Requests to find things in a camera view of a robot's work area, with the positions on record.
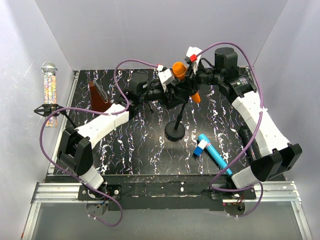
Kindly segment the shock mount tripod stand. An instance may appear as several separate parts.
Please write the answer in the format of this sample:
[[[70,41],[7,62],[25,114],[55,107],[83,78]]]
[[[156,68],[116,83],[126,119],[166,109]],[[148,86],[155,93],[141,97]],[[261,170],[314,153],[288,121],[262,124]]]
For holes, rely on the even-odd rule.
[[[33,110],[33,112],[37,115],[40,115],[42,117],[48,118],[49,115],[52,112],[55,112],[59,109],[62,109],[63,107],[56,104],[56,103],[44,103],[41,106],[37,107],[36,109]],[[75,125],[75,123],[71,120],[71,118],[69,117],[69,115],[67,114],[66,110],[63,110],[61,112],[56,113],[55,115],[53,115],[52,117],[50,117],[50,119],[48,120],[48,122],[46,123],[46,127],[47,128],[53,128],[53,127],[57,127],[58,126],[58,116],[62,114],[63,116],[66,117],[66,119],[71,123],[71,125],[76,128],[77,126]]]

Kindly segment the cyan toy microphone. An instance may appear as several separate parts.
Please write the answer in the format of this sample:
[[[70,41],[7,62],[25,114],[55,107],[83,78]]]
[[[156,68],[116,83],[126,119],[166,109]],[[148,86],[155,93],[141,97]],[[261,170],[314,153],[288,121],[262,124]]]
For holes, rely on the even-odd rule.
[[[218,153],[218,151],[213,147],[209,138],[205,134],[200,134],[197,139],[199,141],[199,144],[203,141],[206,142],[205,149],[207,150],[207,152],[211,155],[211,157],[215,160],[215,162],[218,164],[218,166],[221,169],[224,169],[227,167],[228,164],[221,157],[221,155]]]

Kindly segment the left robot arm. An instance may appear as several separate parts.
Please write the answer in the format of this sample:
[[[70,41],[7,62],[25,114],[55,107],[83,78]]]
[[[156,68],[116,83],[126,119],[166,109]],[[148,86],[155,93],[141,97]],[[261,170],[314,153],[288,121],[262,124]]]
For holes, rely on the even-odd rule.
[[[183,82],[170,73],[160,72],[152,80],[145,72],[134,73],[127,88],[105,112],[82,126],[63,131],[58,160],[90,187],[89,194],[95,200],[103,199],[107,191],[103,177],[94,167],[93,148],[114,129],[134,118],[144,103],[159,101],[168,109],[185,105],[188,95],[182,85]]]

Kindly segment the round base stand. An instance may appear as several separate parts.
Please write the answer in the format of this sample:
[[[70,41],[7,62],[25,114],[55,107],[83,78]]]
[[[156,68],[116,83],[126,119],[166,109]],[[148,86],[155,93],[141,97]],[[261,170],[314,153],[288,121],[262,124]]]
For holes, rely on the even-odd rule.
[[[172,120],[165,125],[164,134],[165,137],[171,142],[178,142],[182,140],[186,133],[185,126],[181,123],[183,114],[185,112],[185,107],[187,103],[183,103],[181,110],[176,118],[176,120]]]

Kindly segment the glitter silver microphone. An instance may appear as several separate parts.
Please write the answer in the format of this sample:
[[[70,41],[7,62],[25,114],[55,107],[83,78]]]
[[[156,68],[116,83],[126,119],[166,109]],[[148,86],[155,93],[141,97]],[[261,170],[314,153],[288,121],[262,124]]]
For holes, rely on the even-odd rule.
[[[45,104],[56,104],[56,73],[58,68],[52,62],[44,62],[41,67],[44,81],[44,103]]]

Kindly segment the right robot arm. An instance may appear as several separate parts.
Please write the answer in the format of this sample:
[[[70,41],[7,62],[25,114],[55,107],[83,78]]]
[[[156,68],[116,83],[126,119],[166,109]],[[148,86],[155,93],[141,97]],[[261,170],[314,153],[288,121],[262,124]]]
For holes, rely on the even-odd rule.
[[[198,84],[218,85],[219,91],[238,111],[252,133],[243,149],[248,150],[256,142],[261,155],[245,169],[230,175],[225,191],[230,198],[237,199],[250,186],[289,171],[303,150],[298,143],[291,144],[279,131],[264,108],[259,84],[239,72],[238,54],[233,48],[216,49],[214,65],[209,69],[201,65],[201,54],[199,48],[189,47],[185,56],[189,67],[176,62],[172,66],[173,75],[181,81],[196,80]]]

